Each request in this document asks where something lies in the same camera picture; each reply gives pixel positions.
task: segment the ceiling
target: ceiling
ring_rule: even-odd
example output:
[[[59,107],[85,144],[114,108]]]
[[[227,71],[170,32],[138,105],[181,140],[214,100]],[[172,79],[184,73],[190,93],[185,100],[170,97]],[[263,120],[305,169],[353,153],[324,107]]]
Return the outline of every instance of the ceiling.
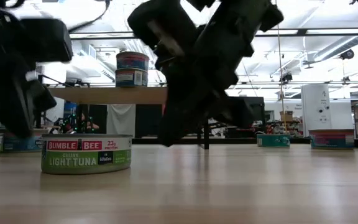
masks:
[[[79,32],[117,32],[131,31],[127,25],[128,15],[145,0],[113,0],[109,11],[101,20],[96,21]],[[358,4],[349,5],[343,0],[277,0],[279,9],[283,12],[285,20],[280,24],[282,28],[334,28],[358,27]],[[198,12],[182,0],[181,5],[197,25],[204,24],[219,6],[215,2],[210,9]],[[73,27],[84,21],[98,17],[104,11],[104,2],[95,0],[27,0],[25,5],[15,10],[18,17],[50,16],[61,19],[68,27]],[[294,81],[340,81],[344,75],[350,76],[352,81],[358,81],[358,45],[352,47],[355,57],[342,61],[338,58],[329,58],[320,63],[304,65],[304,61],[313,61],[315,53],[329,50],[332,44],[339,39],[351,37],[282,37],[280,45],[277,37],[258,37],[252,45],[255,54],[251,58],[244,58],[240,63],[237,74],[241,82],[270,82],[279,81],[281,72],[291,72]],[[68,66],[68,77],[88,79],[93,83],[111,83],[103,75],[102,70],[114,74],[116,69],[115,54],[119,49],[142,52],[150,57],[152,67],[156,60],[152,51],[145,47],[140,40],[74,40],[73,46],[76,54],[87,51],[89,45],[96,51],[98,62],[91,62],[94,58],[76,59]],[[164,82],[163,74],[156,70],[149,71],[149,85]],[[301,85],[287,85],[284,89],[294,94],[300,92]],[[277,96],[278,85],[237,85],[232,95],[241,94],[249,96],[264,96],[267,98]],[[333,94],[343,95],[342,85],[331,87]],[[349,85],[346,91],[358,92],[358,85]]]

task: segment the can lid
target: can lid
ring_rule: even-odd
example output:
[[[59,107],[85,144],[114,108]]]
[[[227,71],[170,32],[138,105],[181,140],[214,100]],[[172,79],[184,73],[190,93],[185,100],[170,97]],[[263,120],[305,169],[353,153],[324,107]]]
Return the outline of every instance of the can lid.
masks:
[[[43,134],[43,138],[132,138],[130,134]]]
[[[149,60],[149,56],[147,56],[146,54],[143,54],[143,53],[140,53],[140,52],[119,52],[116,57],[120,57],[120,56],[123,56],[123,55],[140,55],[140,56],[143,56],[145,57],[147,60]]]

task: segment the overhead beam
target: overhead beam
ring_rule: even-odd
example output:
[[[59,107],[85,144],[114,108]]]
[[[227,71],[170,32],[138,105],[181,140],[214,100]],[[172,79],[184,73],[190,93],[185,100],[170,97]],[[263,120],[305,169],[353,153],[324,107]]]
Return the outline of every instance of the overhead beam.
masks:
[[[357,36],[358,27],[353,28],[307,28],[280,29],[280,37],[324,37],[324,36]],[[265,33],[258,32],[256,37],[278,37],[278,29]],[[70,34],[72,40],[122,40],[137,39],[131,31],[125,32],[78,32]]]

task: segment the white cloth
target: white cloth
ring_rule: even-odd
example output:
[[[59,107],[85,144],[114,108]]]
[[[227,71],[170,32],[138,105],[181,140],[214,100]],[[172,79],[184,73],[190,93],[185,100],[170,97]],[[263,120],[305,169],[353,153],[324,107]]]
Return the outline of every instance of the white cloth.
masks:
[[[106,134],[135,136],[136,105],[107,105]]]

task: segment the table surface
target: table surface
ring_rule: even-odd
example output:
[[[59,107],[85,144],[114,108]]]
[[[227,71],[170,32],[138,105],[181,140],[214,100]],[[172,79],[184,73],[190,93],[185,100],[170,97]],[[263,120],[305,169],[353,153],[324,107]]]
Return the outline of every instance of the table surface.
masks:
[[[0,224],[358,224],[358,150],[134,146],[131,169],[40,173],[0,156]]]
[[[80,104],[162,105],[167,98],[165,87],[123,88],[49,88],[55,97]]]

